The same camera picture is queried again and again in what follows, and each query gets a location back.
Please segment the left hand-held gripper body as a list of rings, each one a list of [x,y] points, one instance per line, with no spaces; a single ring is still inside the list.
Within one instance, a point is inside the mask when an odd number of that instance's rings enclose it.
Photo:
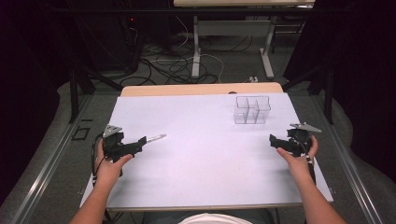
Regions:
[[[123,144],[121,140],[124,133],[121,127],[107,125],[103,132],[103,151],[107,158],[118,161],[121,157],[128,155],[135,148],[134,143]]]

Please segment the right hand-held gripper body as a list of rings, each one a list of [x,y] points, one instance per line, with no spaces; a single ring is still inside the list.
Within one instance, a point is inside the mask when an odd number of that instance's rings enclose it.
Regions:
[[[299,157],[307,154],[312,147],[311,133],[320,133],[321,129],[316,128],[306,122],[291,124],[288,130],[288,138],[291,143],[290,154]]]

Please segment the silver pen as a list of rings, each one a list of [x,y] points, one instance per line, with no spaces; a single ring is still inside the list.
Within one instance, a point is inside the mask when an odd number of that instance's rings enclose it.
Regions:
[[[147,138],[146,141],[147,141],[147,143],[150,143],[150,142],[153,142],[153,141],[157,141],[157,140],[163,139],[165,137],[166,137],[166,134],[159,134],[159,135]]]

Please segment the clear plastic divided organizer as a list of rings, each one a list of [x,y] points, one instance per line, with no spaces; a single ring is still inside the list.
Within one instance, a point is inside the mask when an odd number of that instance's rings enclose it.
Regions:
[[[271,111],[268,96],[237,96],[233,118],[235,124],[264,124]]]

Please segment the person's right hand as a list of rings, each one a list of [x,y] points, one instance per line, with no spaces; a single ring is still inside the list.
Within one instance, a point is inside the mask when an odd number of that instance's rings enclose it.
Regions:
[[[276,152],[286,161],[289,166],[290,173],[297,183],[302,182],[307,184],[308,182],[315,183],[312,175],[312,168],[314,166],[314,158],[318,152],[318,140],[312,135],[311,136],[312,147],[309,152],[302,157],[293,157],[283,148],[279,147]]]

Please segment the person's left hand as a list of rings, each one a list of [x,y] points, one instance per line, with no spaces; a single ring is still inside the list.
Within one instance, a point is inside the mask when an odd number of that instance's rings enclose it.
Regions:
[[[116,162],[109,161],[103,151],[103,139],[100,139],[94,161],[95,186],[100,189],[112,189],[120,176],[123,165],[130,161],[132,157],[132,155],[127,154]]]

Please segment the black metal stand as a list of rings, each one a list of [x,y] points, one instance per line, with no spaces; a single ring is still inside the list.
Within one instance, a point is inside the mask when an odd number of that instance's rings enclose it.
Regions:
[[[327,121],[333,125],[332,120],[332,97],[333,97],[333,84],[334,84],[334,66],[332,64],[318,65],[297,76],[295,79],[288,81],[282,85],[282,90],[287,91],[294,85],[301,83],[302,81],[313,77],[314,82],[309,86],[310,95],[318,95],[321,90],[325,91],[323,114]]]
[[[93,69],[80,63],[73,63],[69,67],[69,85],[70,85],[70,101],[71,101],[71,117],[69,122],[73,123],[78,117],[79,113],[79,102],[78,102],[78,90],[82,90],[85,94],[94,94],[96,88],[92,84],[92,78],[98,79],[105,83],[107,86],[121,91],[123,87],[120,84],[110,80],[107,77],[100,75]]]

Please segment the white table mat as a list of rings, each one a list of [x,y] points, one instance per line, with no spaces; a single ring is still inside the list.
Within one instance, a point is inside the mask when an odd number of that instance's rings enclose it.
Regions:
[[[235,124],[233,94],[121,97],[110,122],[124,140],[166,134],[123,167],[113,211],[297,205],[300,193],[269,135],[287,136],[298,117],[285,93],[271,93],[264,124]]]

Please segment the light wooden table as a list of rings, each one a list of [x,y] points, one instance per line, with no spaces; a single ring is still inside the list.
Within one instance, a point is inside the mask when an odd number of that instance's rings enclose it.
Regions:
[[[185,84],[185,85],[153,85],[153,86],[127,86],[122,91],[121,97],[137,96],[170,96],[170,95],[206,95],[236,93],[263,93],[283,91],[276,82],[263,83],[222,83],[222,84]]]

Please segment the person's white shirt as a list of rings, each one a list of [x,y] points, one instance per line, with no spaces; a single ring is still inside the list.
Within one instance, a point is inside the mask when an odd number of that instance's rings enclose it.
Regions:
[[[252,224],[251,222],[239,217],[223,214],[203,213],[186,217],[178,224]]]

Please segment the black equipment with red light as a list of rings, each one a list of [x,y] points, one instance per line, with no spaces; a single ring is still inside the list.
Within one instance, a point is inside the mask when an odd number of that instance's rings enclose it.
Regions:
[[[76,23],[97,71],[132,74],[137,70],[141,37],[120,17],[82,15]]]

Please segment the white metal-legged desk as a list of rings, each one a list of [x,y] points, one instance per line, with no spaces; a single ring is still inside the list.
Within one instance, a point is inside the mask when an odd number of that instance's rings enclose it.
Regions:
[[[175,7],[182,9],[310,9],[316,0],[174,0]],[[243,20],[214,19],[204,21],[193,17],[194,54],[192,77],[198,77],[201,65],[201,36],[237,36],[250,35],[265,38],[265,45],[260,49],[264,73],[273,79],[274,72],[268,54],[275,35],[277,16],[266,16],[265,20],[254,20],[251,16]]]

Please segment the aluminium floor rail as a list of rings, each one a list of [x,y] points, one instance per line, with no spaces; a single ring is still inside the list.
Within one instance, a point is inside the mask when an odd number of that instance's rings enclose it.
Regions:
[[[82,98],[74,122],[60,117],[51,124],[17,185],[21,202],[7,224],[67,224],[77,212],[91,175],[92,100]]]
[[[322,131],[325,132],[325,135],[328,136],[334,144],[333,153],[336,155],[336,158],[342,167],[343,174],[352,190],[352,195],[358,202],[365,220],[368,224],[384,224],[383,218],[379,215],[374,201],[361,179],[358,167],[351,158],[350,152],[344,146],[335,127],[330,124],[329,119],[325,116],[324,102],[321,100],[321,97],[317,95],[312,96],[311,99],[315,105],[315,109],[319,112],[320,120],[324,125]]]

